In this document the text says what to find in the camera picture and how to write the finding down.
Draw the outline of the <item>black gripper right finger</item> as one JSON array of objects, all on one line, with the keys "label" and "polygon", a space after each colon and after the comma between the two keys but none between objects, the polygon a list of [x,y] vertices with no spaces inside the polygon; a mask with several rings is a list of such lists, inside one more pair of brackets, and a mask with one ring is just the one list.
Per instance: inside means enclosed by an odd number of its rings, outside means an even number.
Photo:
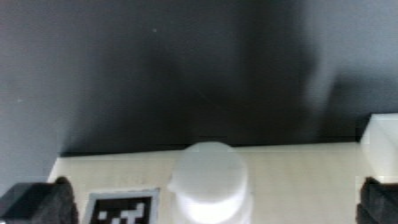
[{"label": "black gripper right finger", "polygon": [[356,224],[398,224],[398,183],[379,183],[367,177],[360,187],[355,212]]}]

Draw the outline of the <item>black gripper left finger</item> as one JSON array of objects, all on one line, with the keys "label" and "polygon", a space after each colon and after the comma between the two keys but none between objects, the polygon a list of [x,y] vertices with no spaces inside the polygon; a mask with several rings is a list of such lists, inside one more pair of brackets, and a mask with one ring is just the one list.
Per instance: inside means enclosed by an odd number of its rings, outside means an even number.
[{"label": "black gripper left finger", "polygon": [[77,224],[70,182],[15,183],[0,197],[0,224]]}]

